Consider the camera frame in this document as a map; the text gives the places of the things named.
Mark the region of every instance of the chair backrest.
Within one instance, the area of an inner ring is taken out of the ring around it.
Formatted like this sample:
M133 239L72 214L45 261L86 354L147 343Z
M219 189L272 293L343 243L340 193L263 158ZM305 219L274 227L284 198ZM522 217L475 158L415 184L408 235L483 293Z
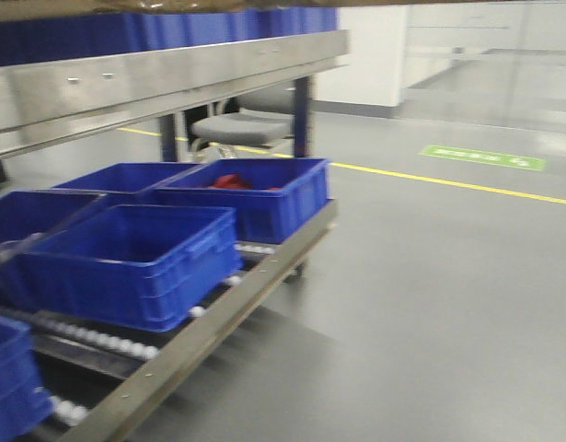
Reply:
M292 82L255 90L237 97L242 108L251 111L293 113L295 87Z

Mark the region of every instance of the yellow floor line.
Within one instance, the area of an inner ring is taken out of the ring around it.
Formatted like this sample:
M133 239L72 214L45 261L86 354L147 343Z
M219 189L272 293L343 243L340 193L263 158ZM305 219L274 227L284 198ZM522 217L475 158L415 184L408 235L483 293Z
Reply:
M132 128L132 127L120 127L117 130L118 131L124 131L124 132L131 132L132 134L139 134L139 135L151 135L151 136L160 136L161 135L158 132L143 131L141 129L135 129L135 128ZM179 140L179 141L189 141L189 139L186 136L177 136L176 139Z
M119 130L125 131L125 132L132 132L134 134L160 136L160 134L157 133L157 132L142 131L140 129L133 129L131 127L122 127ZM272 155L273 157L281 157L281 158L291 157L291 155L288 155L288 154L280 154L278 152L269 152L268 150L256 149L256 148L247 147L247 146L244 146L244 145L237 145L236 149L239 149L243 152L249 152L249 153L252 153L252 154ZM508 189L500 189L500 188L497 188L497 187L480 186L478 184L469 184L467 182L453 181L453 180L443 180L441 178L425 177L425 176L422 176L422 175L412 175L410 173L395 172L393 170L367 168L365 166L356 166L354 164L339 163L339 162L335 162L335 161L332 162L331 165L336 167L336 168L356 170L356 171L359 171L359 172L375 173L377 175L385 175L385 176L388 176L388 177L397 177L397 178L405 178L407 180L433 182L434 184L443 184L445 186L453 186L453 187L459 187L459 188L463 188L463 189L471 189L471 190L474 190L474 191L499 193L501 195L517 196L519 198L527 198L527 199L530 199L530 200L546 201L547 203L566 204L565 198L556 198L554 196L539 195L537 193L525 193L525 192L510 191Z

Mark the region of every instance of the gray chair seat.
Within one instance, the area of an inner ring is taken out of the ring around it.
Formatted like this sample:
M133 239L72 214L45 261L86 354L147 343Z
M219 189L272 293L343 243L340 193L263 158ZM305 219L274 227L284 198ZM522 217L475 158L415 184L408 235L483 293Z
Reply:
M293 118L257 117L244 113L215 115L196 122L199 137L223 145L265 145L291 133Z

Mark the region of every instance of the blue storage bin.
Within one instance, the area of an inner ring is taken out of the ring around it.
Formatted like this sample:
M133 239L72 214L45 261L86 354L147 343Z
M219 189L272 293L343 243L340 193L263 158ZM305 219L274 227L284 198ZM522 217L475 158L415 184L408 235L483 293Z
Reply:
M322 9L324 14L323 30L336 30L338 28L338 8L323 7Z
M18 23L0 23L0 66L27 62Z
M43 308L166 331L241 267L234 219L227 208L118 205L36 244L23 268Z
M94 55L82 17L45 18L18 23L27 63L49 62Z
M183 14L190 46L232 41L227 13Z
M150 20L144 21L140 14L101 14L82 19L86 22L95 56L148 51L159 45L156 27Z
M0 317L0 442L27 433L52 413L31 347L28 325Z
M270 37L284 37L303 33L303 8L292 6L267 11L270 21Z
M157 16L158 33L163 49L180 48L189 45L189 39L182 14Z
M117 163L55 186L55 189L105 192L109 205L135 204L163 181L199 167L198 163Z
M100 193L11 192L0 198L0 303L38 306L18 268L18 254L35 241L104 207Z
M260 14L257 9L246 9L228 15L231 28L231 41L256 40L267 37L260 24Z
M239 239L280 243L328 201L328 163L321 158L219 160L172 180L153 197L158 204L234 207ZM233 173L256 190L207 189ZM279 190L268 190L272 187Z
M326 30L325 9L324 7L302 7L300 11L301 32L308 34Z

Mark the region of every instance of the metal frame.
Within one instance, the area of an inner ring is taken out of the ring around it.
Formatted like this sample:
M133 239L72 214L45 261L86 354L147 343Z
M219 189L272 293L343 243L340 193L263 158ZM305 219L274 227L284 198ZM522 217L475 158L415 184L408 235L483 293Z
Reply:
M162 158L179 160L183 110L295 80L297 157L309 151L313 74L336 67L345 31L0 68L0 159L160 118ZM206 314L187 323L153 360L101 401L60 442L121 441L228 336L328 232L329 202ZM63 354L62 341L46 350Z
M312 76L336 66L348 51L346 35L2 67L0 159Z

